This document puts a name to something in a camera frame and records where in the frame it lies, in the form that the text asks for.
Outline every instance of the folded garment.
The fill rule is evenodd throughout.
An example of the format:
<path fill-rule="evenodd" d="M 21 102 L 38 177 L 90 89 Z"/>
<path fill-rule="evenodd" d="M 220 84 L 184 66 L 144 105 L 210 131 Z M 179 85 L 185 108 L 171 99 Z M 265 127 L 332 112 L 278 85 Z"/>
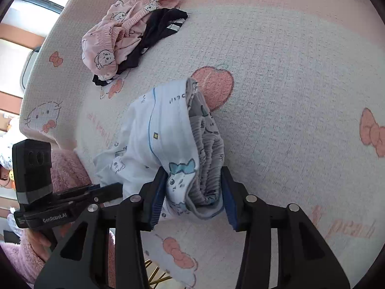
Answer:
<path fill-rule="evenodd" d="M 151 12 L 147 21 L 146 30 L 141 37 L 139 44 L 118 66 L 117 75 L 120 75 L 128 68 L 135 68 L 139 65 L 140 57 L 160 39 L 168 37 L 179 31 L 188 15 L 179 9 L 156 9 Z M 101 76 L 94 75 L 92 82 L 97 86 L 106 86 L 111 83 L 117 75 L 108 80 L 101 79 Z"/>
<path fill-rule="evenodd" d="M 82 59 L 96 75 L 107 80 L 117 66 L 138 45 L 146 29 L 148 14 L 163 7 L 175 7 L 179 0 L 118 0 L 102 21 L 82 38 Z"/>
<path fill-rule="evenodd" d="M 224 145 L 193 78 L 153 88 L 127 110 L 118 142 L 94 164 L 101 185 L 123 183 L 123 198 L 138 194 L 160 166 L 168 172 L 161 220 L 209 219 L 223 209 Z"/>

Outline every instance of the hand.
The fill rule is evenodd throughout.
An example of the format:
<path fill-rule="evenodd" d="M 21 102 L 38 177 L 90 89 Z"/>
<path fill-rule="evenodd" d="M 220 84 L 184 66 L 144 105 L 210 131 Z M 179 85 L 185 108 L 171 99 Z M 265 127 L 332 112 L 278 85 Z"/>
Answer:
<path fill-rule="evenodd" d="M 48 261 L 50 253 L 47 248 L 51 246 L 51 242 L 39 231 L 26 229 L 26 239 L 30 243 L 32 250 L 44 262 Z"/>

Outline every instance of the fluffy pink fabric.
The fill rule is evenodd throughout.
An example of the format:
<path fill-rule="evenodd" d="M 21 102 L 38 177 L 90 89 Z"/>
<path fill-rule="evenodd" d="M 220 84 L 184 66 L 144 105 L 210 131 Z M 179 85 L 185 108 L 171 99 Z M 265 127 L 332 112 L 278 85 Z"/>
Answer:
<path fill-rule="evenodd" d="M 55 192 L 91 183 L 82 163 L 73 151 L 53 149 L 51 160 L 51 178 Z M 19 245 L 1 243 L 1 248 L 26 282 L 34 284 L 44 266 L 44 261 L 34 253 L 25 233 Z M 115 288 L 115 238 L 112 234 L 110 234 L 108 246 L 108 280 L 109 286 Z"/>

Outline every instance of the pink clothing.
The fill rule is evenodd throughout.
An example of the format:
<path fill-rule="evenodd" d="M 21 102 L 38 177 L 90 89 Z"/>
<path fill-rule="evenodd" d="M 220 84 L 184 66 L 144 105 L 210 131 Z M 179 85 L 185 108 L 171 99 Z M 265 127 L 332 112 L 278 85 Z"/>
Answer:
<path fill-rule="evenodd" d="M 149 13 L 173 8 L 179 0 L 118 0 L 82 38 L 83 62 L 99 78 L 115 76 L 118 65 L 140 42 Z"/>
<path fill-rule="evenodd" d="M 78 156 L 73 151 L 53 149 L 51 152 L 51 178 L 54 191 L 64 191 L 91 183 Z M 15 270 L 29 284 L 34 284 L 44 266 L 23 233 L 20 244 L 0 243 L 5 255 Z M 115 238 L 111 234 L 108 246 L 108 280 L 109 286 L 115 287 Z"/>

